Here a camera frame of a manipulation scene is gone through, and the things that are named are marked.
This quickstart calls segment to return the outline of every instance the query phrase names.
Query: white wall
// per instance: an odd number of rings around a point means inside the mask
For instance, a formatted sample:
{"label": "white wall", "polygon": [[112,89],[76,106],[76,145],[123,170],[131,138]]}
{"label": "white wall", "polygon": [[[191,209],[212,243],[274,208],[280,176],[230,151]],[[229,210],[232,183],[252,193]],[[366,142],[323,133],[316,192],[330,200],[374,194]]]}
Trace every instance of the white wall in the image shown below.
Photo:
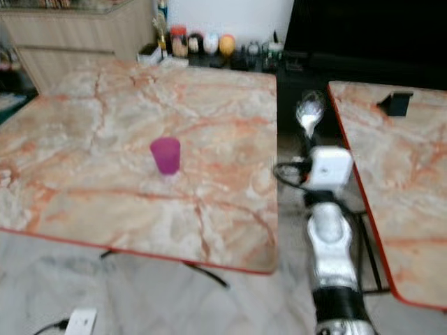
{"label": "white wall", "polygon": [[168,23],[185,24],[188,32],[233,34],[238,46],[265,42],[276,30],[286,40],[293,0],[168,0]]}

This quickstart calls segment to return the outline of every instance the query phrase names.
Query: floor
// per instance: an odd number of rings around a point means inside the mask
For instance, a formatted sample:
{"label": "floor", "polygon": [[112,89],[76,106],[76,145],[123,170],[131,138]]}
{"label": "floor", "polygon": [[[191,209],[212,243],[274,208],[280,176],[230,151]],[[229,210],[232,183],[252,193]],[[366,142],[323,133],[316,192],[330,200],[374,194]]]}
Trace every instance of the floor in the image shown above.
{"label": "floor", "polygon": [[[280,159],[295,147],[295,139],[281,138]],[[353,179],[345,198],[362,209]],[[313,334],[305,223],[300,194],[280,186],[278,270],[252,276],[211,269],[229,289],[176,262],[124,254],[101,259],[101,249],[0,232],[0,334],[32,335],[90,306],[98,309],[94,335]],[[366,261],[363,277],[366,288],[374,287]],[[390,294],[366,304],[382,335],[447,334],[447,315],[438,311],[403,305]]]}

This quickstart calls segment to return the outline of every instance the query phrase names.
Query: cabinet drawer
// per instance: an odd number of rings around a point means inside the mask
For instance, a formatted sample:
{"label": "cabinet drawer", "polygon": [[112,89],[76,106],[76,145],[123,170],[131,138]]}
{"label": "cabinet drawer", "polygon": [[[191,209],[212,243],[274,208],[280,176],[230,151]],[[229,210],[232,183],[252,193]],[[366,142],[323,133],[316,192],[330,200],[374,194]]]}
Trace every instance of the cabinet drawer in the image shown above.
{"label": "cabinet drawer", "polygon": [[3,17],[18,47],[113,51],[108,20],[92,17],[51,17],[23,13]]}
{"label": "cabinet drawer", "polygon": [[40,94],[48,93],[51,88],[60,83],[63,76],[75,70],[80,64],[101,58],[115,58],[113,53],[24,48],[18,48],[17,51]]}

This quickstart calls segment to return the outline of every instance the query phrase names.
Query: pink cup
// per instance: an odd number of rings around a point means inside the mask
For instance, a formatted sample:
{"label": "pink cup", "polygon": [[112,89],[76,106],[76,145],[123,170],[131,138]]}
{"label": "pink cup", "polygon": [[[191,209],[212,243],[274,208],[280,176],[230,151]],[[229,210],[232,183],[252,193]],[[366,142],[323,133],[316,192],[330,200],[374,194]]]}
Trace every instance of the pink cup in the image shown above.
{"label": "pink cup", "polygon": [[160,137],[151,143],[152,155],[162,174],[175,174],[180,169],[180,142],[175,137]]}

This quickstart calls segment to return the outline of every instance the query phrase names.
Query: power outlet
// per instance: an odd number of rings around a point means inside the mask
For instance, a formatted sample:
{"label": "power outlet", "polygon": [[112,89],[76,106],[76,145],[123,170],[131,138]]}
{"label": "power outlet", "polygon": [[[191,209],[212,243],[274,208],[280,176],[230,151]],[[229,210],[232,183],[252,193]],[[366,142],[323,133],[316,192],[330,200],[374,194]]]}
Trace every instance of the power outlet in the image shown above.
{"label": "power outlet", "polygon": [[71,313],[65,335],[92,335],[96,314],[95,308],[75,309]]}

